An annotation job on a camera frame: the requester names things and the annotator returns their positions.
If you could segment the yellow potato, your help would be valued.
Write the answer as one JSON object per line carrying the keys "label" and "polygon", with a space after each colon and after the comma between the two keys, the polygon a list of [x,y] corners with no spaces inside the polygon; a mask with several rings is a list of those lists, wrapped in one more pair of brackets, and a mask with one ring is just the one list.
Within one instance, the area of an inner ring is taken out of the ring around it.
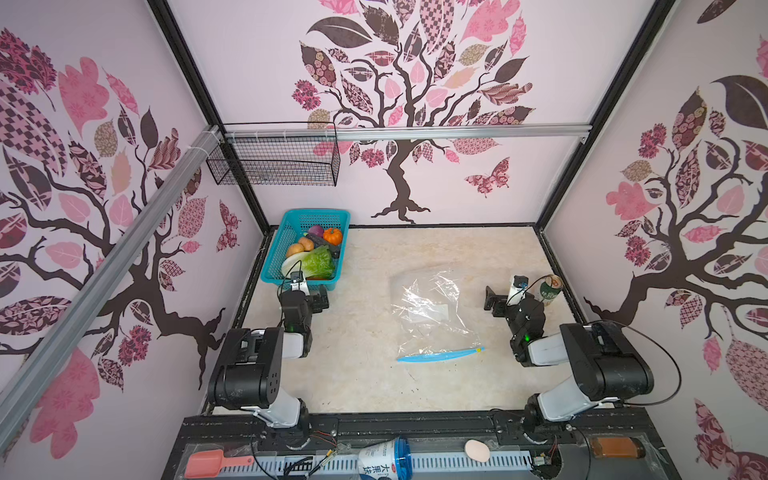
{"label": "yellow potato", "polygon": [[295,243],[288,247],[286,250],[285,256],[287,258],[290,258],[294,255],[297,255],[299,253],[304,253],[306,251],[305,247],[301,243]]}

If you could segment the dark eggplant green stem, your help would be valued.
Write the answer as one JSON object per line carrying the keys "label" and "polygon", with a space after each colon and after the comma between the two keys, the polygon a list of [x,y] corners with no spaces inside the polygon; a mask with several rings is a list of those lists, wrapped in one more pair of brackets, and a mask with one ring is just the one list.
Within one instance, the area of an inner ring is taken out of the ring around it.
{"label": "dark eggplant green stem", "polygon": [[341,249],[338,245],[331,244],[321,236],[312,233],[307,233],[305,237],[312,241],[315,248],[327,247],[333,259],[338,260],[340,258]]}

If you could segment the orange pumpkin toy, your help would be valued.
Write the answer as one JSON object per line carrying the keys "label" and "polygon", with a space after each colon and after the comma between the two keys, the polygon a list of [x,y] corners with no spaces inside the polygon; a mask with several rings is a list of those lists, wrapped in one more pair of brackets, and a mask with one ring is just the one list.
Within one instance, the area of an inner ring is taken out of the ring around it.
{"label": "orange pumpkin toy", "polygon": [[343,232],[338,228],[329,228],[323,232],[323,239],[334,246],[340,246],[343,238]]}

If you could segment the teal plastic basket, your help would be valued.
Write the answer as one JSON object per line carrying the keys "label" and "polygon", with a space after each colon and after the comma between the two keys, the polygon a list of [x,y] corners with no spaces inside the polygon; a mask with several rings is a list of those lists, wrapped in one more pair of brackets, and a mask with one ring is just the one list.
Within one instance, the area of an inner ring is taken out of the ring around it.
{"label": "teal plastic basket", "polygon": [[311,287],[333,290],[342,273],[350,218],[345,210],[288,211],[272,240],[260,279],[280,284],[301,273]]}

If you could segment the clear zip bag blue zipper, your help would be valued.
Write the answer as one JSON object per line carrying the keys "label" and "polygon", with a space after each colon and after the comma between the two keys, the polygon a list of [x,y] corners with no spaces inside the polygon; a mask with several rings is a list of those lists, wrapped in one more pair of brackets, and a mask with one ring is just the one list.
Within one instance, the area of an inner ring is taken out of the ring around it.
{"label": "clear zip bag blue zipper", "polygon": [[454,361],[484,350],[462,317],[462,271],[433,266],[402,272],[390,282],[391,312],[400,328],[397,361]]}

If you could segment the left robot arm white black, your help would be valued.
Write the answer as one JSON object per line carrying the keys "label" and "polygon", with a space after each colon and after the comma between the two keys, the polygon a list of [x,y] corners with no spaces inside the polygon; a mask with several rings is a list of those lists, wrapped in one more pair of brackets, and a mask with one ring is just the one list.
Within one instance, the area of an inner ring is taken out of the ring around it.
{"label": "left robot arm white black", "polygon": [[312,319],[329,307],[327,289],[291,286],[278,295],[281,320],[264,329],[227,332],[207,387],[207,402],[227,412],[248,413],[280,431],[292,448],[305,446],[311,423],[305,402],[281,387],[285,360],[308,356]]}

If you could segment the green drink can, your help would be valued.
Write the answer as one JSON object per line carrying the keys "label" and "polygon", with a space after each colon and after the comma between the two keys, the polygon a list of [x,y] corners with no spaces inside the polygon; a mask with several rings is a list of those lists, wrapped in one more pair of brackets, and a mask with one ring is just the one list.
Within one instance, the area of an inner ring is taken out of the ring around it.
{"label": "green drink can", "polygon": [[558,275],[546,275],[538,287],[540,300],[545,306],[550,305],[561,294],[563,288],[564,282]]}

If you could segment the green lettuce cabbage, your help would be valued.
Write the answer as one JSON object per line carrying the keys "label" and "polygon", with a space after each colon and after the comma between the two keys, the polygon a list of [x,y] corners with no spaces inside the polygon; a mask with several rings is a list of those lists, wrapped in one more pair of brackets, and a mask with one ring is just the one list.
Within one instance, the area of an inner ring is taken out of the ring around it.
{"label": "green lettuce cabbage", "polygon": [[305,278],[330,280],[335,275],[335,260],[328,246],[321,246],[312,251],[296,253],[288,257],[280,268],[283,277],[301,271]]}

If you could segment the purple onion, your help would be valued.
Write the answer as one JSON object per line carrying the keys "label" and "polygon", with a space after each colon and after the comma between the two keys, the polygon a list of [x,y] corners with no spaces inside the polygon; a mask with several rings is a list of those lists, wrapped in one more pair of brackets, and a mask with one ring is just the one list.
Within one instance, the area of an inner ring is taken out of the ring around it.
{"label": "purple onion", "polygon": [[324,236],[324,232],[325,229],[321,225],[313,225],[309,228],[307,234],[322,238]]}

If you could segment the white blue yogurt cup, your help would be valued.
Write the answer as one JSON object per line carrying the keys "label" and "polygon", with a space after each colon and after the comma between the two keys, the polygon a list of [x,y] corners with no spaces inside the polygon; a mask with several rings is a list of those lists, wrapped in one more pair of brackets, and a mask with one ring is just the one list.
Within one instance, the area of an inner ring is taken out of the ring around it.
{"label": "white blue yogurt cup", "polygon": [[361,449],[357,471],[366,480],[411,480],[413,463],[408,440],[397,437]]}

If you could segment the red plastic scoop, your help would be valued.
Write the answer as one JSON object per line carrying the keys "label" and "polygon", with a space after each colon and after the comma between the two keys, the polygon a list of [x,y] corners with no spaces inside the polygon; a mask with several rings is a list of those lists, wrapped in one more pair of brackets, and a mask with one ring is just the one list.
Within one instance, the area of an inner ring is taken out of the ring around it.
{"label": "red plastic scoop", "polygon": [[255,464],[253,456],[226,457],[222,450],[193,453],[184,470],[185,479],[215,478],[224,468],[248,467]]}

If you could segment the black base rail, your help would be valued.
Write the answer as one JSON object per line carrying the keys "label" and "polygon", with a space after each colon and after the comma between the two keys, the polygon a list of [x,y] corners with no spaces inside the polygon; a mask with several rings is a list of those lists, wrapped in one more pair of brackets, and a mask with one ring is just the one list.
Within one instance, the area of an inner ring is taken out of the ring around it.
{"label": "black base rail", "polygon": [[[189,457],[205,450],[222,450],[226,457],[298,456],[300,462],[322,455],[311,476],[333,455],[354,454],[397,437],[408,440],[412,453],[463,452],[468,440],[485,443],[493,452],[528,452],[531,473],[507,472],[480,477],[451,475],[447,479],[677,479],[679,473],[649,415],[642,409],[598,409],[568,423],[551,424],[546,442],[534,444],[515,430],[520,410],[465,412],[309,414],[309,442],[292,448],[282,433],[250,415],[189,417],[182,423],[162,473],[181,479]],[[646,449],[642,459],[596,459],[589,439],[634,437]]]}

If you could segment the aluminium rail back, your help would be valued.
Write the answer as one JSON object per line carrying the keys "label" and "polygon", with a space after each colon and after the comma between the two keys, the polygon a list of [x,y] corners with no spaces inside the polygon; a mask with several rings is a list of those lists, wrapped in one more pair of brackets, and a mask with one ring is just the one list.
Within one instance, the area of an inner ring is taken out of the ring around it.
{"label": "aluminium rail back", "polygon": [[300,143],[326,143],[332,141],[382,140],[453,140],[460,138],[535,138],[577,137],[587,138],[592,130],[588,124],[519,124],[470,125],[438,127],[374,127],[339,128],[325,124],[321,128],[289,129],[288,123],[226,124],[226,131],[218,133],[220,142],[278,140]]}

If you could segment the aluminium rail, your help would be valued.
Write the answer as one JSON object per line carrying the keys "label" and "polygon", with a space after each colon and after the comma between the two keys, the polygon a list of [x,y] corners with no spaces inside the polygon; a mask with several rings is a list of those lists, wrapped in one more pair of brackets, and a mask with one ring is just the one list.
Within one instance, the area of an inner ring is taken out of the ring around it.
{"label": "aluminium rail", "polygon": [[326,143],[332,141],[382,140],[453,140],[460,138],[535,138],[577,137],[587,138],[592,130],[588,124],[519,124],[470,125],[438,127],[374,127],[339,128],[325,124],[321,128],[289,129],[288,123],[226,124],[226,131],[218,133],[220,142],[278,140],[300,143]]}
{"label": "aluminium rail", "polygon": [[134,260],[171,211],[195,171],[222,139],[221,128],[209,125],[185,150],[181,164],[166,177],[133,221],[104,264],[72,300],[63,317],[42,339],[1,393],[1,447],[6,448],[72,351],[98,316]]}

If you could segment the aluminium rail left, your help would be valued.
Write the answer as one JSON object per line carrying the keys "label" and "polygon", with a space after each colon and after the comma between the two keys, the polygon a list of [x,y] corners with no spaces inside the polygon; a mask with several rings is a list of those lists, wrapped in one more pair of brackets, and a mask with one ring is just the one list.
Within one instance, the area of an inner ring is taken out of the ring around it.
{"label": "aluminium rail left", "polygon": [[72,351],[98,316],[134,260],[171,211],[195,171],[222,139],[221,128],[209,125],[185,150],[181,164],[166,177],[133,221],[104,264],[72,300],[63,317],[42,339],[1,393],[1,447],[6,448]]}

